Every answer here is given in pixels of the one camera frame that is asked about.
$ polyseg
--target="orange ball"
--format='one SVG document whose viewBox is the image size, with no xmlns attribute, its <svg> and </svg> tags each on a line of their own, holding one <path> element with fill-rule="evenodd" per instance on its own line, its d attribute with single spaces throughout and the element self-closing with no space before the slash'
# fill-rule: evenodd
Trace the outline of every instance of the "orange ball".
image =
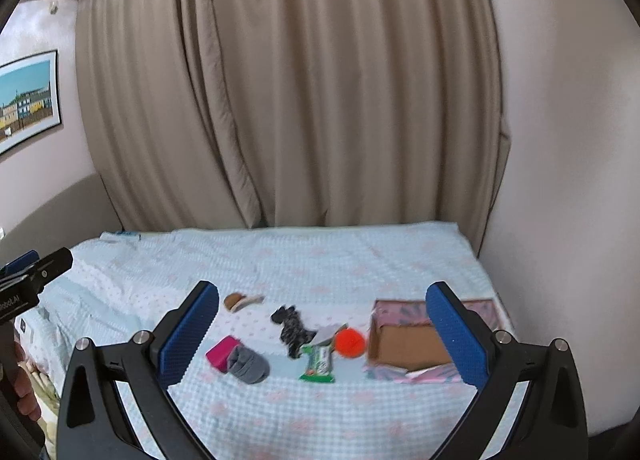
<svg viewBox="0 0 640 460">
<path fill-rule="evenodd" d="M 353 359 L 364 354 L 367 341 L 356 329 L 345 328 L 335 335 L 334 348 L 342 357 Z"/>
</svg>

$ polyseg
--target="hand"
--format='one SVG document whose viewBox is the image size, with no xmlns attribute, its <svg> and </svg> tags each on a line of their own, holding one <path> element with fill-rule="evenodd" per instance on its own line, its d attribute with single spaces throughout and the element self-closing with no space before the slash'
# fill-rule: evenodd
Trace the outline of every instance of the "hand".
<svg viewBox="0 0 640 460">
<path fill-rule="evenodd" d="M 15 342 L 15 358 L 20 361 L 24 361 L 24 350 L 20 346 L 20 343 Z M 33 422 L 36 422 L 41 416 L 42 411 L 38 405 L 35 393 L 33 393 L 33 387 L 27 372 L 22 368 L 18 368 L 18 375 L 15 377 L 14 390 L 17 393 L 20 400 L 18 401 L 18 411 L 24 416 L 28 416 Z"/>
</svg>

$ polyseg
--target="framed picture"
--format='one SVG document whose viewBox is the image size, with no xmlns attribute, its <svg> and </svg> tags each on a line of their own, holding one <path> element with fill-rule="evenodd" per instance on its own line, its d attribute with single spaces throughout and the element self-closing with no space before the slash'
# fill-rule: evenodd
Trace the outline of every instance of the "framed picture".
<svg viewBox="0 0 640 460">
<path fill-rule="evenodd" d="M 57 50 L 0 66 L 0 155 L 59 124 Z"/>
</svg>

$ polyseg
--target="green wrapper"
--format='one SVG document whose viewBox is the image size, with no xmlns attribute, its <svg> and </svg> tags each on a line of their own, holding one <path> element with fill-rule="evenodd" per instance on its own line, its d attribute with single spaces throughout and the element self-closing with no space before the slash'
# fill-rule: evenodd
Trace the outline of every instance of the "green wrapper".
<svg viewBox="0 0 640 460">
<path fill-rule="evenodd" d="M 306 371 L 300 379 L 308 382 L 335 382 L 331 364 L 332 344 L 304 345 L 302 353 L 309 355 Z"/>
</svg>

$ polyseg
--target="beige curtain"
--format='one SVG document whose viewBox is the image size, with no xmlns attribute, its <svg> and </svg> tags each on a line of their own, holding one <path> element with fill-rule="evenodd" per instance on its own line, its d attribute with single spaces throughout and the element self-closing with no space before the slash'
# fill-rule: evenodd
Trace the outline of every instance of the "beige curtain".
<svg viewBox="0 0 640 460">
<path fill-rule="evenodd" d="M 479 248 L 508 150 L 490 0 L 80 0 L 78 71 L 127 227 L 443 219 Z"/>
<path fill-rule="evenodd" d="M 92 159 L 125 228 L 260 221 L 212 0 L 79 0 L 76 66 Z"/>
</svg>

